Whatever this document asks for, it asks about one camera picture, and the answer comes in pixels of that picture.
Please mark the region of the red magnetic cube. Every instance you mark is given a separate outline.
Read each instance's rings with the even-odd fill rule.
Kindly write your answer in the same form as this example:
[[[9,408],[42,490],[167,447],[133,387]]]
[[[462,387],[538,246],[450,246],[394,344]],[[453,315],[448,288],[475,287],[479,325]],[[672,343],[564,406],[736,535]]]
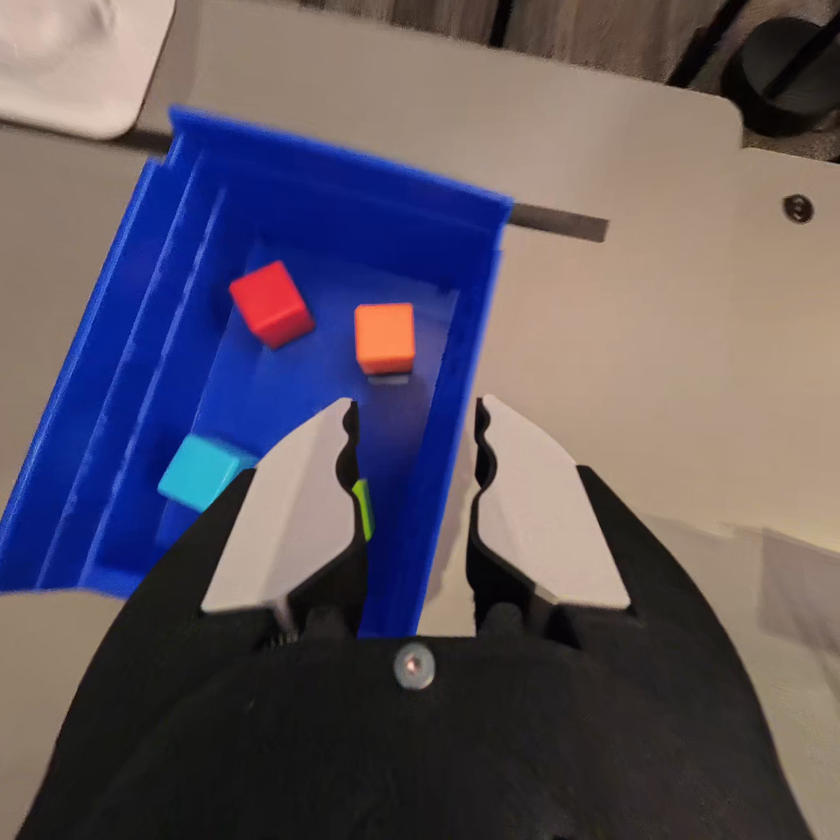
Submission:
[[[286,265],[275,260],[237,278],[228,286],[235,308],[251,334],[278,350],[316,327]]]

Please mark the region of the blue plastic bin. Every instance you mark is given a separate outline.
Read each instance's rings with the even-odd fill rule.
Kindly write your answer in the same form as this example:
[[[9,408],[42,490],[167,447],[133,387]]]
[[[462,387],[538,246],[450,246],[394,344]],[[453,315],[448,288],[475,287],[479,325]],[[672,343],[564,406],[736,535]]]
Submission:
[[[195,433],[264,455],[340,397],[376,529],[363,636],[413,635],[514,201],[441,175],[173,107],[2,519],[2,592],[131,595],[197,514],[157,485]],[[316,327],[255,338],[231,282],[282,261]],[[412,303],[411,374],[367,376],[360,305]]]

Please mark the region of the green magnetic cube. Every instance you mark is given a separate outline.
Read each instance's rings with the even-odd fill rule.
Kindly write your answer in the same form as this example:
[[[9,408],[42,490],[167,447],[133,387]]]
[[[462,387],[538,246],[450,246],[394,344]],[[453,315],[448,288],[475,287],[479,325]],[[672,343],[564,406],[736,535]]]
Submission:
[[[375,533],[375,514],[373,511],[369,483],[365,478],[359,478],[352,487],[352,492],[360,503],[364,539],[371,541]]]

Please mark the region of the black sign stand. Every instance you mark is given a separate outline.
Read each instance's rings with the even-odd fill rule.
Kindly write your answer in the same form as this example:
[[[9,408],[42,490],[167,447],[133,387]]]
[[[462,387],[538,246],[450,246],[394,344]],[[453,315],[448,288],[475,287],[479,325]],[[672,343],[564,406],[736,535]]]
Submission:
[[[823,23],[777,14],[755,25],[721,70],[719,94],[739,111],[744,128],[786,140],[838,117],[838,2]]]

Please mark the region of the orange magnetic cube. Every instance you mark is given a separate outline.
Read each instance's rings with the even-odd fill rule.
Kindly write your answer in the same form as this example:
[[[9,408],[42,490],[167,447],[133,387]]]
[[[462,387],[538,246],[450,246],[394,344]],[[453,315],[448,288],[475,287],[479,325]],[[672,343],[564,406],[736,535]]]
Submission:
[[[413,304],[358,306],[354,338],[356,360],[365,375],[411,374],[416,353]]]

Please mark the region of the teal magnetic cube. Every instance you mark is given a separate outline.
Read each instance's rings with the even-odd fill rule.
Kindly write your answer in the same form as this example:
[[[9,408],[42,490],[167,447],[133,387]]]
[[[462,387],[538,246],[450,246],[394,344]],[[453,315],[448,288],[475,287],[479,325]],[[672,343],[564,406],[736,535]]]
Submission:
[[[259,459],[223,440],[188,434],[183,438],[157,485],[164,498],[204,512],[244,470]]]

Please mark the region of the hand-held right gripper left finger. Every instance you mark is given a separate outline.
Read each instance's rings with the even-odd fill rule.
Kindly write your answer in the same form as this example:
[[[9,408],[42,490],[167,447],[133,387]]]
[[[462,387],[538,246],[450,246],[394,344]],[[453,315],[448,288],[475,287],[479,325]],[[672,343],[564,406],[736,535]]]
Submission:
[[[296,635],[313,607],[337,609],[357,633],[367,593],[367,541],[356,449],[360,413],[340,398],[258,462],[202,610],[267,609]]]

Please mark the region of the white sign stand base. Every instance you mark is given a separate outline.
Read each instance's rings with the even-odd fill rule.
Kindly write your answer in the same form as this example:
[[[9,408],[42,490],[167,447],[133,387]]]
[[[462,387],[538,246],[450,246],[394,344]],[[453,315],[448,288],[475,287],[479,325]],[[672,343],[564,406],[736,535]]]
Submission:
[[[136,123],[175,1],[2,1],[3,123],[113,140]]]

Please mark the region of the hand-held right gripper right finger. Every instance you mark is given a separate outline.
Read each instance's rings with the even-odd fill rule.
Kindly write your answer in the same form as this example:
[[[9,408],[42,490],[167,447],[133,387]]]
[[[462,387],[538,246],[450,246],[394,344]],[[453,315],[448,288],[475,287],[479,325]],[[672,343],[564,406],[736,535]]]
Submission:
[[[574,458],[494,395],[477,399],[474,434],[466,575],[476,630],[505,604],[536,636],[557,634],[567,608],[626,613],[630,596]]]

